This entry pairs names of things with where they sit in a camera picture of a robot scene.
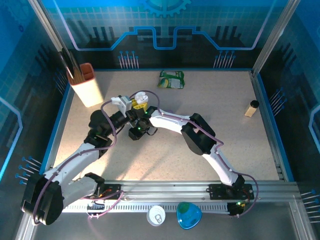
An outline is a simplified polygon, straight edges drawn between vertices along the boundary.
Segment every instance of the wire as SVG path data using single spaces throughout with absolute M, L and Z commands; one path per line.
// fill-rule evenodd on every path
M 245 193 L 245 195 L 246 195 L 246 197 L 248 198 L 248 204 L 250 203 L 250 195 L 247 193 L 247 191 L 246 190 L 242 190 L 244 193 Z
M 121 192 L 123 192 L 123 191 L 122 191 L 122 190 L 119 190 L 119 191 L 116 191 L 116 192 L 114 192 L 114 193 L 111 193 L 111 194 L 109 194 L 109 195 L 107 195 L 107 196 L 96 197 L 96 198 L 90 198 L 90 197 L 88 197 L 88 196 L 85 196 L 85 197 L 82 197 L 81 199 L 92 200 L 92 201 L 99 201 L 99 200 L 109 199 L 109 198 L 111 198 L 111 197 L 113 197 L 113 196 L 115 196 L 115 195 L 120 194 Z
M 120 196 L 119 196 L 119 198 L 114 202 L 114 204 L 111 206 L 111 207 L 109 207 L 107 210 L 105 210 L 103 213 L 99 213 L 99 214 L 96 214 L 96 215 L 89 215 L 89 213 L 88 213 L 88 211 L 87 211 L 87 214 L 91 217 L 91 218 L 99 218 L 99 217 L 101 217 L 101 216 L 103 216 L 103 215 L 105 215 L 105 214 L 107 214 L 108 212 L 110 212 L 119 202 L 120 202 L 120 200 L 121 200 L 121 198 L 123 197 L 123 195 L 124 195 L 124 191 L 122 191 L 122 190 L 120 190 L 120 191 L 118 191 L 118 192 L 116 192 L 117 194 L 118 193 L 120 193 L 121 192 L 121 194 L 120 194 Z
M 106 146 L 106 147 L 98 147 L 98 148 L 92 148 L 92 149 L 88 149 L 88 150 L 83 150 L 81 152 L 78 152 L 76 153 L 75 155 L 69 157 L 65 162 L 63 162 L 61 164 L 61 166 L 52 174 L 52 176 L 48 179 L 48 181 L 45 183 L 45 185 L 43 186 L 43 188 L 41 189 L 40 191 L 40 194 L 35 202 L 35 205 L 34 205 L 34 208 L 33 208 L 33 212 L 32 212 L 32 220 L 33 220 L 33 224 L 35 226 L 39 225 L 41 222 L 40 221 L 36 221 L 36 215 L 37 215 L 37 211 L 38 211 L 38 208 L 39 208 L 39 204 L 40 204 L 40 201 L 41 201 L 41 198 L 42 196 L 44 195 L 46 189 L 48 188 L 49 184 L 53 181 L 53 179 L 59 174 L 59 172 L 61 171 L 61 169 L 67 165 L 71 160 L 73 160 L 74 158 L 78 157 L 78 156 L 81 156 L 82 154 L 85 154 L 85 153 L 89 153 L 89 152 L 93 152 L 93 151 L 102 151 L 102 150 L 107 150 L 107 149 L 110 149 L 110 148 L 113 148 L 116 143 L 117 143 L 117 132 L 116 132 L 116 128 L 115 126 L 113 125 L 111 119 L 109 118 L 109 116 L 107 115 L 107 113 L 104 111 L 104 106 L 111 103 L 111 100 L 109 101 L 106 101 L 105 103 L 103 103 L 101 105 L 101 112 L 102 114 L 105 116 L 106 120 L 108 121 L 108 123 L 110 124 L 111 128 L 112 128 L 112 132 L 113 132 L 113 136 L 114 136 L 114 139 L 113 139 L 113 142 L 110 146 Z
M 150 134 L 148 129 L 148 131 L 146 131 L 146 134 L 148 134 L 149 136 L 153 136 L 156 134 L 157 131 L 158 131 L 158 128 L 156 127 L 155 131 L 152 134 Z
M 116 132 L 116 134 L 118 135 L 118 134 L 122 131 L 122 129 L 124 129 L 124 127 L 125 127 L 125 125 L 123 125 L 123 126 Z
M 226 169 L 228 171 L 230 171 L 231 173 L 234 173 L 234 174 L 237 174 L 237 175 L 242 175 L 242 176 L 246 176 L 246 177 L 249 177 L 251 178 L 253 181 L 254 181 L 254 184 L 255 184 L 255 187 L 256 187 L 256 195 L 255 195 L 255 198 L 253 200 L 253 203 L 252 205 L 247 209 L 247 211 L 239 214 L 237 217 L 239 218 L 240 216 L 243 216 L 245 214 L 247 214 L 249 211 L 251 211 L 251 209 L 255 206 L 257 200 L 258 200 L 258 195 L 259 195 L 259 186 L 258 186 L 258 182 L 256 181 L 256 179 L 249 175 L 249 174 L 246 174 L 246 173 L 241 173 L 241 172 L 237 172 L 237 171 L 234 171 L 233 169 L 231 169 L 227 164 L 226 162 L 224 161 L 224 159 L 220 156 L 220 153 L 218 152 L 218 149 L 220 147 L 222 147 L 224 145 L 224 142 L 217 139 L 216 137 L 212 136 L 210 133 L 208 133 L 206 130 L 204 130 L 202 127 L 200 127 L 198 124 L 196 124 L 194 121 L 191 121 L 190 119 L 185 119 L 185 118 L 180 118 L 180 117 L 177 117 L 177 116 L 172 116 L 172 115 L 168 115 L 168 114 L 165 114 L 164 112 L 161 112 L 160 110 L 160 98 L 157 94 L 155 94 L 153 91 L 150 91 L 150 90 L 140 90 L 140 91 L 137 91 L 135 92 L 134 94 L 132 94 L 129 98 L 131 99 L 133 96 L 135 96 L 137 93 L 139 92 L 146 92 L 146 93 L 151 93 L 153 94 L 156 99 L 157 99 L 157 111 L 159 112 L 159 114 L 161 114 L 162 116 L 165 116 L 167 118 L 170 118 L 170 119 L 174 119 L 174 120 L 179 120 L 179 121 L 182 121 L 182 120 L 185 120 L 187 121 L 188 123 L 192 124 L 193 126 L 195 126 L 197 129 L 199 129 L 201 132 L 203 132 L 205 135 L 207 135 L 209 138 L 211 138 L 212 140 L 218 142 L 219 144 L 216 145 L 216 147 L 214 148 L 214 151 L 216 153 L 216 155 L 218 156 L 218 158 L 220 159 L 221 163 L 226 167 Z

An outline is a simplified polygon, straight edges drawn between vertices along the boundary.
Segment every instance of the small bottle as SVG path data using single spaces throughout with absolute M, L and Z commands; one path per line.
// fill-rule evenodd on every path
M 250 102 L 249 106 L 246 108 L 246 111 L 244 113 L 247 117 L 252 117 L 252 115 L 257 111 L 259 107 L 259 102 L 257 100 L 253 100 Z

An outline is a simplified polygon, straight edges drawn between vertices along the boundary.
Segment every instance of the snack bag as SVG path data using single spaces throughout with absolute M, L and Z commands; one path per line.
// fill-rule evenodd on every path
M 158 87 L 164 89 L 183 89 L 185 86 L 183 71 L 161 71 Z

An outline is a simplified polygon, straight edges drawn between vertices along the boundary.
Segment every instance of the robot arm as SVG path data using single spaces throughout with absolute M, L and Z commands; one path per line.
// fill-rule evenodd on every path
M 187 126 L 187 124 L 188 124 L 187 120 L 190 120 L 190 116 L 176 115 L 176 114 L 166 112 L 163 110 L 160 110 L 160 111 L 163 114 L 159 113 L 157 110 L 155 110 L 151 114 L 149 121 L 153 127 L 165 128 L 165 129 L 174 131 L 176 133 L 183 134 L 184 137 L 187 135 L 186 131 L 184 129 L 185 128 L 184 126 Z M 193 143 L 192 136 L 187 136 L 187 139 L 189 140 L 189 142 Z M 194 151 L 195 146 L 193 146 L 192 144 L 188 144 L 188 146 L 191 151 L 195 152 L 198 155 L 202 155 L 209 162 L 209 164 L 213 167 L 213 169 L 218 174 L 218 176 L 223 184 L 228 185 L 228 186 L 232 186 L 232 184 L 234 184 L 237 181 L 238 175 L 231 172 L 230 170 L 228 170 L 226 168 L 226 166 L 221 162 L 221 160 L 219 159 L 219 157 L 217 156 L 216 151 L 215 151 L 216 144 L 217 143 L 215 143 L 211 147 L 211 149 L 208 153 L 204 153 L 200 150 L 198 150 L 198 151 L 195 150 L 195 151 L 197 151 L 197 152 L 195 152 Z M 218 150 L 218 153 L 223 158 L 224 162 L 229 166 L 229 168 L 232 169 L 230 163 L 228 162 L 226 157 L 223 155 L 221 150 Z
M 115 129 L 120 129 L 129 123 L 132 126 L 129 130 L 129 137 L 132 140 L 139 140 L 152 127 L 165 128 L 180 133 L 189 149 L 195 154 L 203 156 L 209 162 L 219 175 L 224 186 L 229 190 L 237 191 L 244 185 L 245 181 L 243 177 L 230 171 L 232 169 L 231 165 L 222 152 L 218 150 L 219 156 L 222 157 L 229 169 L 219 159 L 215 151 L 217 142 L 206 136 L 202 131 L 195 131 L 195 127 L 191 122 L 195 122 L 212 136 L 216 135 L 199 114 L 194 113 L 192 116 L 181 116 L 163 110 L 158 111 L 154 106 L 150 106 L 146 111 L 146 102 L 143 101 L 148 100 L 148 98 L 144 99 L 142 103 L 140 101 L 138 105 L 136 102 L 133 104 L 128 97 L 119 96 L 111 100 L 119 108 L 119 111 L 110 117 L 112 124 Z M 112 141 L 109 135 L 113 131 L 100 110 L 92 113 L 89 127 L 91 129 L 84 143 L 65 161 L 84 150 L 103 148 L 111 145 Z M 85 196 L 98 198 L 109 188 L 105 185 L 105 180 L 102 177 L 88 173 L 78 181 L 72 182 L 72 179 L 85 167 L 99 159 L 106 151 L 96 150 L 78 155 L 70 160 L 57 175 L 57 169 L 65 161 L 42 175 L 38 173 L 31 175 L 24 191 L 21 210 L 30 215 L 33 214 L 40 191 L 53 175 L 56 176 L 45 190 L 36 212 L 36 219 L 43 224 L 52 224 L 66 206 L 80 198 Z M 116 192 L 117 189 L 112 189 L 112 191 L 109 194 Z

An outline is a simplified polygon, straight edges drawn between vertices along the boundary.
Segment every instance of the glass panel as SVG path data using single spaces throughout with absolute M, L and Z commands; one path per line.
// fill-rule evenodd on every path
M 260 73 L 294 180 L 298 182 L 302 193 L 316 189 L 318 194 L 319 23 L 320 2 L 302 0 Z
M 0 0 L 0 31 L 0 238 L 7 240 L 15 238 L 25 183 L 43 160 L 67 82 L 28 1 Z M 22 161 L 29 156 L 39 163 Z
M 99 69 L 227 69 L 252 68 L 287 1 L 43 3 L 80 63 Z

